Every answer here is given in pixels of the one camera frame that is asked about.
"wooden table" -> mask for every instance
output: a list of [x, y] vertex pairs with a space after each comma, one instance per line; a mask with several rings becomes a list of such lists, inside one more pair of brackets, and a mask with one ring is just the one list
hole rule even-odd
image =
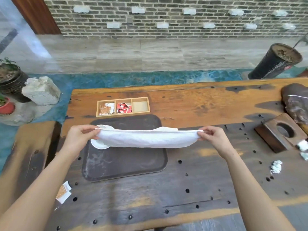
[[[300, 204], [308, 202], [306, 162], [297, 151], [273, 153], [253, 130], [284, 112], [280, 90], [290, 83], [308, 86], [308, 78], [73, 90], [62, 138], [71, 126], [96, 120], [98, 100], [149, 97], [163, 126], [221, 125], [275, 204]], [[72, 195], [52, 213], [46, 230], [146, 230], [239, 213], [227, 165], [209, 143], [168, 150], [168, 158], [161, 172], [96, 183], [82, 177], [82, 160], [76, 160], [67, 174]], [[269, 165], [278, 158], [282, 173], [267, 182]]]

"hole in table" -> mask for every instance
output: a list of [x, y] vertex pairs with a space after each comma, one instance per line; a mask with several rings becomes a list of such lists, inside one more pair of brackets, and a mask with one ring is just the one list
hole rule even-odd
[[282, 134], [283, 136], [287, 138], [292, 138], [295, 136], [294, 130], [289, 125], [279, 122], [277, 123], [276, 126], [279, 133]]

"stone wall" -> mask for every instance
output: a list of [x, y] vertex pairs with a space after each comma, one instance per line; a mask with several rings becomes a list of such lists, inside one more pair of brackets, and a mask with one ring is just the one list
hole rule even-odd
[[[68, 38], [237, 38], [300, 37], [308, 32], [308, 0], [45, 0], [62, 34]], [[74, 5], [90, 6], [89, 13], [75, 13]], [[145, 7], [144, 14], [132, 14], [132, 7]], [[195, 15], [183, 15], [183, 8], [196, 8]], [[243, 16], [231, 16], [230, 9], [242, 9]], [[286, 10], [286, 17], [273, 11]], [[121, 23], [108, 29], [107, 22]], [[169, 24], [157, 29], [158, 22]], [[203, 29], [211, 22], [213, 29]], [[257, 29], [245, 30], [245, 23]], [[284, 30], [292, 23], [295, 30]]]

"forearm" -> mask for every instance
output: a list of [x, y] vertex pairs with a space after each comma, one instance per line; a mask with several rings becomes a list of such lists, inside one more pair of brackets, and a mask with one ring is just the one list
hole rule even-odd
[[295, 230], [234, 149], [226, 160], [246, 229], [248, 231]]
[[2, 230], [41, 231], [73, 159], [59, 152], [20, 198], [0, 218]]

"white saucer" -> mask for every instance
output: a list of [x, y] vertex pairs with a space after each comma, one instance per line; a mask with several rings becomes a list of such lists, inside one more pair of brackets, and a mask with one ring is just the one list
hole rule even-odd
[[[106, 129], [106, 130], [114, 130], [112, 126], [106, 126], [106, 125], [97, 125], [99, 128]], [[102, 140], [91, 140], [91, 144], [93, 147], [97, 149], [107, 149], [110, 146], [103, 143]]]

